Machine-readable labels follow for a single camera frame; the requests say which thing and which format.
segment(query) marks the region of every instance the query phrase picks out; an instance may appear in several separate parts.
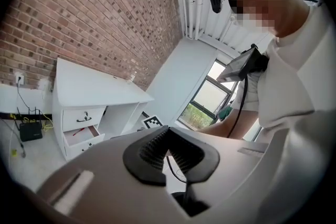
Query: white shirt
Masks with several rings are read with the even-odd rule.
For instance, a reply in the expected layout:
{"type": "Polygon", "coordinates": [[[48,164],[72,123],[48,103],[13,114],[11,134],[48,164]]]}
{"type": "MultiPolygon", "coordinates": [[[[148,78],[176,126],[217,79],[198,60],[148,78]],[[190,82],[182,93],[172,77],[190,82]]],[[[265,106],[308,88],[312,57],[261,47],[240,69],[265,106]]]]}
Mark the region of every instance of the white shirt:
{"type": "MultiPolygon", "coordinates": [[[[265,72],[248,76],[243,110],[257,111],[265,128],[258,141],[293,119],[315,110],[336,108],[336,39],[334,23],[324,4],[311,6],[306,22],[293,34],[274,38],[266,50],[265,72]]],[[[244,82],[238,86],[233,109],[239,109],[244,82]]]]}

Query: white desk surface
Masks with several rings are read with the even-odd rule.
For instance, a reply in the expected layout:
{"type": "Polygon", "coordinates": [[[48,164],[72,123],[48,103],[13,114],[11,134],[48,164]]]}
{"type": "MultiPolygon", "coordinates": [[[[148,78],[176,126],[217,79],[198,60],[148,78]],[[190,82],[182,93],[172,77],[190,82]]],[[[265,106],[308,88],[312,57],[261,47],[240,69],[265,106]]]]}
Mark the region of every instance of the white desk surface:
{"type": "Polygon", "coordinates": [[[57,59],[58,101],[62,106],[97,106],[154,100],[132,82],[57,59]]]}

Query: green object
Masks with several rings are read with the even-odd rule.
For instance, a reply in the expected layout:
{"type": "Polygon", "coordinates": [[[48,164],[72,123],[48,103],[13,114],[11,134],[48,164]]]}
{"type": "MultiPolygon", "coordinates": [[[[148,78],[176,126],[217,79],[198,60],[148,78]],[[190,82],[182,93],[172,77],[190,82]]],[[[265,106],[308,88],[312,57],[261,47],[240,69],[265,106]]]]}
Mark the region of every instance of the green object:
{"type": "Polygon", "coordinates": [[[218,113],[218,118],[222,121],[225,119],[227,116],[229,116],[230,112],[232,110],[232,107],[227,105],[224,107],[219,113],[218,113]]]}
{"type": "Polygon", "coordinates": [[[12,150],[12,156],[16,157],[17,156],[17,150],[12,150]]]}
{"type": "Polygon", "coordinates": [[[183,111],[180,120],[198,130],[209,126],[213,119],[192,104],[188,104],[186,109],[183,111]]]}

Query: red pen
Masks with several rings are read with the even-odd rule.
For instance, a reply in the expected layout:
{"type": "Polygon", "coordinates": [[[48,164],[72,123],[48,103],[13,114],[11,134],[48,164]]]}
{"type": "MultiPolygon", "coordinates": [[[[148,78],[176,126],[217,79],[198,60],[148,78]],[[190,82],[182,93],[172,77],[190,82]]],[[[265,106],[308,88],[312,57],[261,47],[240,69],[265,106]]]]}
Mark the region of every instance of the red pen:
{"type": "Polygon", "coordinates": [[[80,131],[83,131],[85,128],[80,129],[79,131],[77,131],[76,133],[74,133],[72,136],[74,136],[75,134],[78,134],[80,131]]]}

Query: desk drawer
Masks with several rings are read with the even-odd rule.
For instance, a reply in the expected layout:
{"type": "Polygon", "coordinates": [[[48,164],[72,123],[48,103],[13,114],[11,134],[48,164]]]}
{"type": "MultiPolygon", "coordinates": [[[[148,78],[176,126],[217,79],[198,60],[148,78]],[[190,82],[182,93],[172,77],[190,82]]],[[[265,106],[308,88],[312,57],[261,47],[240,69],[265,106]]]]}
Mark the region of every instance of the desk drawer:
{"type": "Polygon", "coordinates": [[[67,160],[77,157],[90,147],[102,142],[105,136],[105,134],[100,134],[94,126],[86,127],[82,131],[81,129],[77,129],[64,132],[63,134],[66,140],[64,146],[67,160]]]}
{"type": "Polygon", "coordinates": [[[105,106],[94,109],[74,109],[63,111],[63,132],[98,124],[105,106]]]}

